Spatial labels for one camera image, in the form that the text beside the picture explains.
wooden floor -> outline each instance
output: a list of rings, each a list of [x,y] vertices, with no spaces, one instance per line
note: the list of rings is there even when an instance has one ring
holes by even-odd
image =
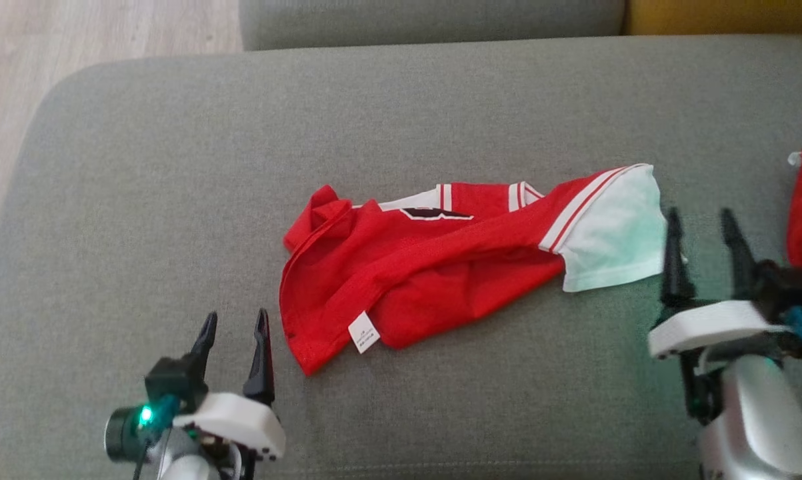
[[[106,61],[240,49],[237,0],[0,0],[0,208],[28,122],[60,79]]]

couch armrest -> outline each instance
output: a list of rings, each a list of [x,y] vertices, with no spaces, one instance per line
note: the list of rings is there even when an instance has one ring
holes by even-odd
[[[243,48],[617,35],[625,0],[240,0]]]

green led light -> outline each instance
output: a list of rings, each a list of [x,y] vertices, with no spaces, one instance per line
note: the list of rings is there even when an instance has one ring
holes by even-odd
[[[143,410],[139,413],[139,422],[143,425],[148,423],[151,420],[151,408],[149,406],[143,407]]]

red stripe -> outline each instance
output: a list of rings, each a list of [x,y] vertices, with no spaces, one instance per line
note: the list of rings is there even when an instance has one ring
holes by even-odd
[[[626,170],[626,168],[628,168],[628,167],[623,167],[623,168],[620,168],[620,169],[616,170],[616,171],[614,172],[614,174],[611,174],[611,176],[610,176],[610,177],[608,177],[607,179],[605,179],[605,181],[604,181],[604,182],[600,183],[600,184],[599,184],[599,186],[597,186],[597,187],[596,187],[596,189],[594,189],[594,190],[593,190],[593,191],[590,193],[590,195],[588,195],[588,196],[587,196],[587,198],[585,198],[585,199],[584,199],[584,201],[583,201],[583,202],[582,202],[582,203],[581,203],[581,204],[578,206],[578,209],[575,209],[575,212],[573,212],[573,213],[572,213],[572,216],[570,216],[570,217],[569,217],[569,219],[568,219],[568,221],[566,221],[566,224],[565,224],[565,225],[563,226],[563,228],[561,229],[560,233],[558,234],[558,237],[557,237],[557,238],[555,238],[555,241],[554,241],[554,242],[552,242],[552,249],[555,249],[555,246],[556,246],[556,245],[558,245],[558,242],[560,242],[560,239],[561,239],[561,237],[563,237],[563,234],[565,234],[565,233],[566,233],[566,231],[568,230],[569,226],[570,226],[570,225],[572,225],[572,221],[574,221],[574,219],[575,219],[575,216],[578,216],[578,213],[579,213],[579,212],[581,212],[581,209],[584,209],[584,206],[585,206],[585,205],[586,205],[586,204],[587,204],[587,203],[588,203],[588,202],[589,202],[589,201],[590,201],[590,200],[591,200],[593,197],[595,197],[595,196],[596,196],[596,193],[597,193],[597,192],[598,192],[600,189],[602,189],[602,187],[604,187],[606,183],[610,182],[610,181],[611,181],[611,179],[613,179],[614,177],[616,177],[618,173],[622,172],[623,170]]]
[[[537,194],[537,192],[533,191],[533,190],[532,190],[531,188],[529,188],[529,187],[526,187],[526,188],[525,188],[525,191],[526,191],[526,192],[528,192],[529,194],[532,194],[532,195],[534,195],[534,197],[537,197],[537,198],[542,198],[542,197],[543,197],[543,195],[539,195],[539,194]]]

yellow cushion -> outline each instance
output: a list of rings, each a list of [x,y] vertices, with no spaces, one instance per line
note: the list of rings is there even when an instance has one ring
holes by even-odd
[[[802,0],[629,0],[623,33],[802,33]]]

